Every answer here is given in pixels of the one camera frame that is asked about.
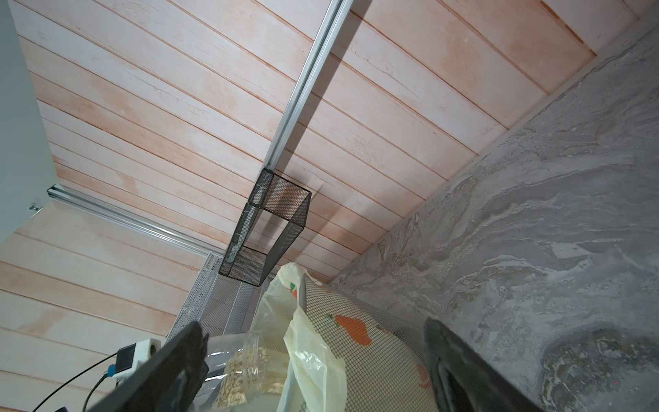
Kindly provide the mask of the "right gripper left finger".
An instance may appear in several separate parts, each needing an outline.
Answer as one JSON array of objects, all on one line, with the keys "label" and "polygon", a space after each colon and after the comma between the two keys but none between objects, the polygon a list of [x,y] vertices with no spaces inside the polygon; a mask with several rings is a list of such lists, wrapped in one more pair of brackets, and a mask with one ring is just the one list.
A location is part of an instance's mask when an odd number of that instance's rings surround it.
[{"label": "right gripper left finger", "polygon": [[209,372],[208,339],[191,322],[91,411],[187,412]]}]

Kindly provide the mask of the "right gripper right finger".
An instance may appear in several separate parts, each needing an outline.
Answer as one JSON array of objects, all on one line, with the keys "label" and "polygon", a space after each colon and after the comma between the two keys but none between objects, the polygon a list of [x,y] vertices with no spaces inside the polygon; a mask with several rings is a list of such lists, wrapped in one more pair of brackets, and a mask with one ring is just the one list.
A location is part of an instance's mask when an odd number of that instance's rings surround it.
[{"label": "right gripper right finger", "polygon": [[426,319],[424,350],[440,411],[540,411],[441,321]]}]

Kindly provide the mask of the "glass oatmeal jar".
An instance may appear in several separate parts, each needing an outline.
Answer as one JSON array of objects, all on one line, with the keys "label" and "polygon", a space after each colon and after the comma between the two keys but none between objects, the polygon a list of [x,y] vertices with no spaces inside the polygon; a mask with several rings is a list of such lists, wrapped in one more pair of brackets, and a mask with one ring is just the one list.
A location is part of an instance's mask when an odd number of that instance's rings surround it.
[{"label": "glass oatmeal jar", "polygon": [[288,377],[289,356],[259,334],[214,336],[209,368],[191,411],[276,411]]}]

